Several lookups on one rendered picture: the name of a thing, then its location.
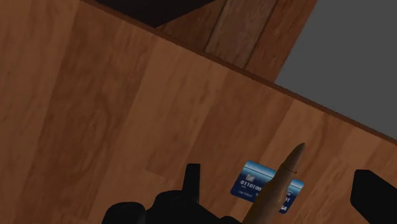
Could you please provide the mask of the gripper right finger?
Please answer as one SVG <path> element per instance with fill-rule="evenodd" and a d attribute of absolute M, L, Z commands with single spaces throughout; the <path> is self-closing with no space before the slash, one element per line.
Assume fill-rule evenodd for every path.
<path fill-rule="evenodd" d="M 397 224 L 397 188 L 370 170 L 355 170 L 350 203 L 369 224 Z"/>

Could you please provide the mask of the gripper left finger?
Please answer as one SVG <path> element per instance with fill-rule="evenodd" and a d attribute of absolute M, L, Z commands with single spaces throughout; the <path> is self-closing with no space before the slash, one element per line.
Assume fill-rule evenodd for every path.
<path fill-rule="evenodd" d="M 200 164 L 188 164 L 181 190 L 159 193 L 149 209 L 138 202 L 119 202 L 101 224 L 218 224 L 219 218 L 199 204 Z"/>

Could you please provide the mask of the blue bank card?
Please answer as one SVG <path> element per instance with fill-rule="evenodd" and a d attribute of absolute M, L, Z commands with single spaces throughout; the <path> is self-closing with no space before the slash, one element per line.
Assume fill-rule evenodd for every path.
<path fill-rule="evenodd" d="M 241 199 L 254 202 L 262 188 L 275 176 L 276 171 L 251 160 L 247 161 L 230 193 Z M 293 179 L 287 188 L 286 199 L 279 213 L 286 214 L 297 198 L 304 182 Z"/>

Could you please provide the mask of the brown wooden table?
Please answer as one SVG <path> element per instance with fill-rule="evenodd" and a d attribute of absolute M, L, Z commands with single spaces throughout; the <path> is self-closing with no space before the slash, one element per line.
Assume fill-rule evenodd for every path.
<path fill-rule="evenodd" d="M 100 224 L 201 165 L 200 203 L 242 220 L 244 164 L 306 149 L 274 224 L 364 224 L 354 172 L 397 186 L 397 142 L 91 0 L 0 0 L 0 224 Z"/>

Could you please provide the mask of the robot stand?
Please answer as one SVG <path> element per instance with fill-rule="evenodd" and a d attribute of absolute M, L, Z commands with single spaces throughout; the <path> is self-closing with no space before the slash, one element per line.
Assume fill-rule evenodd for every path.
<path fill-rule="evenodd" d="M 95 0 L 151 27 L 159 27 L 215 0 Z"/>

